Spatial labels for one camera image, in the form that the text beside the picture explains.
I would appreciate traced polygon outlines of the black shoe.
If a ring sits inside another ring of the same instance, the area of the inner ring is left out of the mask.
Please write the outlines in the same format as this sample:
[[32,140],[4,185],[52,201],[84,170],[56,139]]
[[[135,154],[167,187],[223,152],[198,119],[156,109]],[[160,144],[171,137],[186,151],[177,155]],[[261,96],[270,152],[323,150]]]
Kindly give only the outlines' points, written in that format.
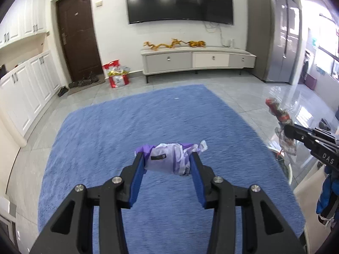
[[60,98],[64,94],[66,94],[69,91],[69,89],[66,86],[63,86],[60,88],[59,92],[57,93],[57,96]]

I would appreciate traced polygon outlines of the clear red plastic wrapper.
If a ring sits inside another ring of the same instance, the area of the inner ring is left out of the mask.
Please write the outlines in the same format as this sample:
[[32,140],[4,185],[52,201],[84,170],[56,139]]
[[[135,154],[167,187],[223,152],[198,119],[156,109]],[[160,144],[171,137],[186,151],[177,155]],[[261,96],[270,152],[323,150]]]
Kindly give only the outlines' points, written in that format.
[[279,126],[275,128],[275,133],[279,138],[279,145],[285,154],[296,156],[296,143],[294,139],[288,138],[284,133],[284,127],[288,124],[294,125],[288,111],[280,107],[280,103],[275,98],[266,98],[265,104],[269,112],[276,117]]

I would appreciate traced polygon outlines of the dark brown entrance door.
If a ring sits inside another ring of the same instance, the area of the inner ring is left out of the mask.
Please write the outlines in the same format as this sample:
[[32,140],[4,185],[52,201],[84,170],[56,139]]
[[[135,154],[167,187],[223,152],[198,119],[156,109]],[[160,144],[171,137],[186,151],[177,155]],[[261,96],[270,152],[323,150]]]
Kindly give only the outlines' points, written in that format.
[[61,46],[72,81],[102,74],[91,0],[58,0],[56,14]]

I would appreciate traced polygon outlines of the grey refrigerator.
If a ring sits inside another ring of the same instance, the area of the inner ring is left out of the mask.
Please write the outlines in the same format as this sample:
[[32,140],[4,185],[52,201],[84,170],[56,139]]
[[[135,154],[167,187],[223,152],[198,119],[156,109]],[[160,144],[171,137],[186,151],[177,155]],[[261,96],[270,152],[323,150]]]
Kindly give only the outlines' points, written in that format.
[[264,82],[291,83],[299,43],[300,9],[293,0],[248,0],[246,50],[253,74]]

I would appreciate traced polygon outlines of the red white gift bag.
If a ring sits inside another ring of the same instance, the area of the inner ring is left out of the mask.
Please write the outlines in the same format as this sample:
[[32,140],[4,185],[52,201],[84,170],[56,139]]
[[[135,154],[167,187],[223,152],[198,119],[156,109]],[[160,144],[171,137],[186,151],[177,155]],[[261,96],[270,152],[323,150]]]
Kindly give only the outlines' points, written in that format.
[[111,88],[123,87],[129,84],[129,68],[122,66],[119,60],[113,60],[102,66]]

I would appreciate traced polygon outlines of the white upper wall cabinet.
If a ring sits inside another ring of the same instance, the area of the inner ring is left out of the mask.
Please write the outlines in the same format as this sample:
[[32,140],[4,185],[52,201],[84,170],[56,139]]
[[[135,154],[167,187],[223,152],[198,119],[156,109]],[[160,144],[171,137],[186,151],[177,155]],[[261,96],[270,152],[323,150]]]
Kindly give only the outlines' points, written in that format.
[[1,48],[46,31],[45,0],[15,0],[1,21]]

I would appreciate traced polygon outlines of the golden dragon ornament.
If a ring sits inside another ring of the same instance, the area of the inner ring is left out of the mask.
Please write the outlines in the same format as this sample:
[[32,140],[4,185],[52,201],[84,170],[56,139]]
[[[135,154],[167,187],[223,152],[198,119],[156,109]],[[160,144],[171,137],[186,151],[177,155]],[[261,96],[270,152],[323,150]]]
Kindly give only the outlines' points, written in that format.
[[149,47],[151,50],[156,51],[159,48],[173,49],[177,46],[181,46],[181,44],[185,44],[185,45],[187,45],[188,47],[191,47],[191,48],[205,48],[206,47],[206,42],[203,41],[203,40],[184,42],[184,41],[179,40],[179,39],[172,39],[170,44],[165,44],[165,43],[153,44],[153,43],[150,43],[149,41],[145,41],[143,43],[143,46]]

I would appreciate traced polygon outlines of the blue shaggy rug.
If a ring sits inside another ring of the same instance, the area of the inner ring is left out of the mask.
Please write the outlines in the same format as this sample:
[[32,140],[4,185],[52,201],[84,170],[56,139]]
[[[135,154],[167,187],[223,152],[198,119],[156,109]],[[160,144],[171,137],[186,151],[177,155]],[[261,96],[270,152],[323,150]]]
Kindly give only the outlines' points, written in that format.
[[[207,143],[200,155],[233,185],[259,185],[297,236],[304,216],[280,166],[241,116],[202,85],[114,99],[70,113],[47,161],[38,204],[42,230],[77,184],[119,175],[143,145]],[[149,171],[136,203],[122,213],[130,253],[205,253],[213,213],[198,202],[191,177]]]

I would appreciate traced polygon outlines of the white grey TV cabinet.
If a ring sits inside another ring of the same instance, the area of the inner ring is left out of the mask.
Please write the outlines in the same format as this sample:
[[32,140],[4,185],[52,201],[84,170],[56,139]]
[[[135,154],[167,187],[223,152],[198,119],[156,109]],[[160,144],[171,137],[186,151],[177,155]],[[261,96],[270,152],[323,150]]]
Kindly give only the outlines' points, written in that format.
[[256,62],[254,54],[226,47],[143,49],[141,56],[146,77],[189,70],[253,69]]

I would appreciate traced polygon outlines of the white trash bin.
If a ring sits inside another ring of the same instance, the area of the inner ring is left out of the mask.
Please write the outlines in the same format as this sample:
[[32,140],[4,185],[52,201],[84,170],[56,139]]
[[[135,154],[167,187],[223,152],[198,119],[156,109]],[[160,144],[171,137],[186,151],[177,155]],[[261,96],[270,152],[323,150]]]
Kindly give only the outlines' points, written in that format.
[[293,173],[289,155],[285,155],[282,150],[279,151],[278,149],[275,149],[273,147],[268,147],[268,150],[270,150],[271,153],[274,155],[276,162],[278,163],[288,180],[288,184],[291,185],[293,180]]

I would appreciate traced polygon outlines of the purple wrapper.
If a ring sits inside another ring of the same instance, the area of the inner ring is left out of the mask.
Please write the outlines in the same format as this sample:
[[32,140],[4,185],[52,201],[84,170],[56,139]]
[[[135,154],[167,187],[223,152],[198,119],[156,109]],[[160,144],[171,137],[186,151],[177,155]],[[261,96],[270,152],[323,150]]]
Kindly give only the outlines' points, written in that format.
[[196,143],[161,143],[143,145],[135,150],[135,156],[143,153],[144,169],[166,174],[188,176],[191,174],[190,155],[202,153],[208,149],[205,140]]

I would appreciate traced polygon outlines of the white shoe cabinet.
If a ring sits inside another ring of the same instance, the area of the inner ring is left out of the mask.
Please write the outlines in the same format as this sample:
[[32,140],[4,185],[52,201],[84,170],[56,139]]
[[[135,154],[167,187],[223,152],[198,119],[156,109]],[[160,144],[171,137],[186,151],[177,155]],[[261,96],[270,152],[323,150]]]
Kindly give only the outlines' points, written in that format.
[[1,78],[1,120],[19,147],[41,110],[61,88],[50,50],[18,65]]

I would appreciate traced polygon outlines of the shoes on door mat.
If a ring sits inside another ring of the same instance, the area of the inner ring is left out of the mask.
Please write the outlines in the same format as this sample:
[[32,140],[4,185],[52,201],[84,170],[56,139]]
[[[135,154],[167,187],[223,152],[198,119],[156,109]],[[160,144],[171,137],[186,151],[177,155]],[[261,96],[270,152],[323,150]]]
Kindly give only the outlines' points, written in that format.
[[77,87],[85,87],[93,83],[97,83],[98,81],[99,81],[98,76],[91,72],[88,77],[83,77],[81,80],[69,83],[68,87],[70,89]]

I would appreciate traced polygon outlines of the brown door mat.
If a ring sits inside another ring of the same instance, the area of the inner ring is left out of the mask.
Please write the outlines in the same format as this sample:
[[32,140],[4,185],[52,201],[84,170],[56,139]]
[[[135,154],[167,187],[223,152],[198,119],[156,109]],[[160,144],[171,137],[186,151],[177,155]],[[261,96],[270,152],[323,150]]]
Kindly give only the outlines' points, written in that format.
[[90,83],[89,79],[85,80],[84,82],[81,82],[78,84],[77,87],[70,88],[67,92],[68,95],[75,94],[77,92],[86,90],[88,88],[101,85],[105,82],[105,76],[104,75],[97,75],[97,80],[95,82]]

